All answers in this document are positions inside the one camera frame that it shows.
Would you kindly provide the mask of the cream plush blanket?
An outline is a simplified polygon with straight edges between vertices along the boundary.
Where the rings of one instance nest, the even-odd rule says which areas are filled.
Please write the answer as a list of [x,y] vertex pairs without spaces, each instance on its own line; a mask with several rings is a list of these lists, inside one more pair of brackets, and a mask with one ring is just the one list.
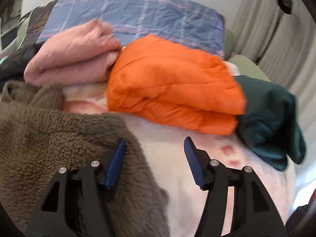
[[287,221],[295,192],[295,170],[289,163],[284,172],[277,171],[235,135],[219,136],[189,131],[147,121],[132,114],[122,114],[129,130],[137,137],[158,185],[169,193],[168,219],[172,236],[194,236],[207,193],[195,184],[183,144],[190,136],[197,148],[208,152],[227,167],[254,169],[283,221]]

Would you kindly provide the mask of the orange puffer jacket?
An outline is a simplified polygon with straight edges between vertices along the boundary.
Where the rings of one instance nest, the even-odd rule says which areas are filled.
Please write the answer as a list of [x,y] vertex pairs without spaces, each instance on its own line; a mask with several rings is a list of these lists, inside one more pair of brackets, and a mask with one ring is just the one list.
[[108,109],[161,125],[230,135],[246,98],[218,56],[148,35],[127,45],[111,71]]

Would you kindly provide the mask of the blue plaid pillow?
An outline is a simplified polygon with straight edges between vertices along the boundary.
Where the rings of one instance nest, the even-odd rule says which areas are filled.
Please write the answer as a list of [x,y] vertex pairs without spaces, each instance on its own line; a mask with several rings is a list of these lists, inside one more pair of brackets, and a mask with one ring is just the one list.
[[224,57],[224,17],[190,0],[58,0],[38,42],[92,19],[108,22],[123,46],[152,34]]

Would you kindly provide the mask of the brown fleece jacket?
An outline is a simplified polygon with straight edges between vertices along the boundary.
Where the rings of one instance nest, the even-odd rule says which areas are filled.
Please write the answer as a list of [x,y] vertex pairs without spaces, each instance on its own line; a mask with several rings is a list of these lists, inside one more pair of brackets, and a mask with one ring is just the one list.
[[1,236],[23,236],[47,185],[61,167],[77,170],[113,150],[126,154],[108,204],[114,236],[170,236],[168,194],[155,181],[137,138],[113,113],[63,110],[58,84],[5,83],[1,93]]

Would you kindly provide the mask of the green pillow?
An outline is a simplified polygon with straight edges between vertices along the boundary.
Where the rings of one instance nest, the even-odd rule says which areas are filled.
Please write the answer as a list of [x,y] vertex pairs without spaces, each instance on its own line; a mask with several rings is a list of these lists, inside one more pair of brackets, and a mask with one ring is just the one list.
[[238,55],[234,52],[233,47],[235,45],[235,36],[233,31],[226,29],[225,33],[225,55],[224,59],[237,66],[241,75],[246,75],[255,79],[270,82],[269,78],[261,69],[250,59],[243,55]]

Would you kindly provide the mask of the grey curtain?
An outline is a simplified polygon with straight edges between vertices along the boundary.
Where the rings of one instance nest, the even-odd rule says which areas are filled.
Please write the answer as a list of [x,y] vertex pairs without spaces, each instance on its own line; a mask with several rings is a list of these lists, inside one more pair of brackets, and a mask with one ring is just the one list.
[[247,57],[286,88],[293,86],[312,47],[315,22],[302,0],[242,0],[226,55]]

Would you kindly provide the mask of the dark patterned quilt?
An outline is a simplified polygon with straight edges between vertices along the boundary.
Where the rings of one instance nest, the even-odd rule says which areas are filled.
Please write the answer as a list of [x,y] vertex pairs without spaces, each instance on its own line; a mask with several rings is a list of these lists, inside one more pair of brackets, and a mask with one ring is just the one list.
[[17,48],[35,44],[58,0],[53,0],[32,9],[25,14],[17,30]]

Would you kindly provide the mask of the pink folded garment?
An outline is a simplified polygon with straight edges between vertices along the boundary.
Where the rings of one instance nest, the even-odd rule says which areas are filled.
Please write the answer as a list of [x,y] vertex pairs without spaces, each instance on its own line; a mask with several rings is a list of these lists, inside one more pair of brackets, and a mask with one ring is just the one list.
[[121,50],[109,23],[93,19],[48,38],[27,64],[24,80],[35,86],[105,82]]

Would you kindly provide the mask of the dark green folded garment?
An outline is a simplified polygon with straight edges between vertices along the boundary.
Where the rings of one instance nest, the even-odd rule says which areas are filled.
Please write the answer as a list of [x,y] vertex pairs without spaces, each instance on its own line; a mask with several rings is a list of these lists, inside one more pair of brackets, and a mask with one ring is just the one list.
[[288,159],[301,164],[306,144],[297,122],[296,97],[286,88],[246,75],[235,77],[246,97],[236,134],[265,163],[284,171]]

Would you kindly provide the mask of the black garment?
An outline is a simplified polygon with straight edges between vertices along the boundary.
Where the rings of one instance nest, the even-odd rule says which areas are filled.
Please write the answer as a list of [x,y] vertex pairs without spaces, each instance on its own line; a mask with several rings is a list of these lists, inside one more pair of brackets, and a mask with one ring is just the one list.
[[1,92],[9,80],[24,81],[24,71],[29,61],[40,50],[44,42],[19,48],[1,62],[0,87]]

